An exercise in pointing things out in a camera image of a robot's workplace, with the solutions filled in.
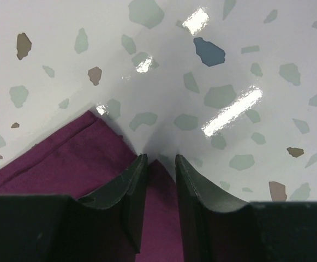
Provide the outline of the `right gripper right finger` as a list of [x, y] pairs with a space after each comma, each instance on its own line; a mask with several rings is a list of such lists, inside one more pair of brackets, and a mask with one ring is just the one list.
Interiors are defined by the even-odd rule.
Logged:
[[208, 216], [236, 211], [247, 202], [204, 177], [181, 154], [175, 156], [175, 175], [184, 261], [215, 261]]

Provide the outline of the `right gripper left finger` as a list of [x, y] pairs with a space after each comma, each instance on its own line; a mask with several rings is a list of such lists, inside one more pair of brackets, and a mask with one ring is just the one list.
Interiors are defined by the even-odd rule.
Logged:
[[140, 253], [148, 157], [139, 155], [110, 182], [78, 199], [91, 212], [86, 227], [90, 261], [135, 261]]

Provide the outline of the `purple surgical cloth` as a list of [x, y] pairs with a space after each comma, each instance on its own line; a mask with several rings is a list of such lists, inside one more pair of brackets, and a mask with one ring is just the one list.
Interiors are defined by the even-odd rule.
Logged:
[[[0, 194], [82, 197], [125, 171], [136, 154], [104, 120], [86, 112], [0, 170]], [[137, 261], [182, 261], [175, 182], [158, 160], [148, 166]]]

